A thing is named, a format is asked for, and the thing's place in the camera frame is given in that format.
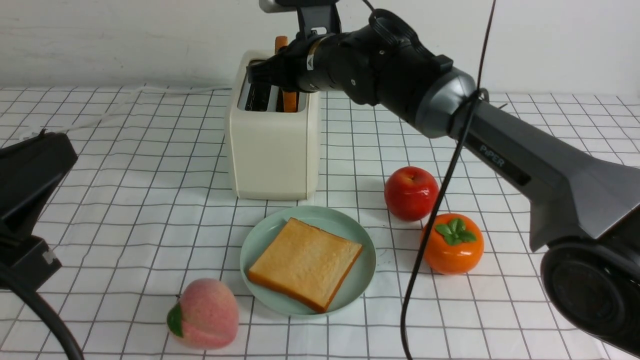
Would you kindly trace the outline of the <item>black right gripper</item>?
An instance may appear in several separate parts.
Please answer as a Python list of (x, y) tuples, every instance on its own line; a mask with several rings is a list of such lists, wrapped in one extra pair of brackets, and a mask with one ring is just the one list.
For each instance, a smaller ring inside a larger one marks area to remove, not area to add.
[(340, 49), (347, 33), (313, 35), (289, 41), (279, 35), (272, 57), (251, 62), (246, 68), (249, 84), (276, 86), (284, 91), (349, 93), (351, 78), (345, 75)]

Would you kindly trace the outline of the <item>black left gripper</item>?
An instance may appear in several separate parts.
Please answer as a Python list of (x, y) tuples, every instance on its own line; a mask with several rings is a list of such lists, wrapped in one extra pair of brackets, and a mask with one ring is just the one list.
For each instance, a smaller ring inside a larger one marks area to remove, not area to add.
[(58, 269), (34, 228), (78, 156), (64, 133), (40, 132), (0, 151), (0, 257), (22, 284), (39, 289)]

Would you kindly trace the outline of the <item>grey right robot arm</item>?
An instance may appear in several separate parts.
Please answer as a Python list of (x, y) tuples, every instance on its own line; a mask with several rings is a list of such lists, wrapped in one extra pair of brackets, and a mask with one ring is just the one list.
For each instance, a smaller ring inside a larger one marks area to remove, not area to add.
[(382, 105), (427, 138), (457, 141), (442, 202), (462, 148), (530, 201), (530, 249), (547, 246), (541, 283), (573, 326), (639, 355), (640, 173), (574, 148), (482, 100), (486, 89), (435, 55), (397, 15), (372, 9), (342, 32), (335, 0), (262, 0), (265, 13), (296, 11), (295, 40), (247, 67), (252, 84), (290, 92), (343, 91)]

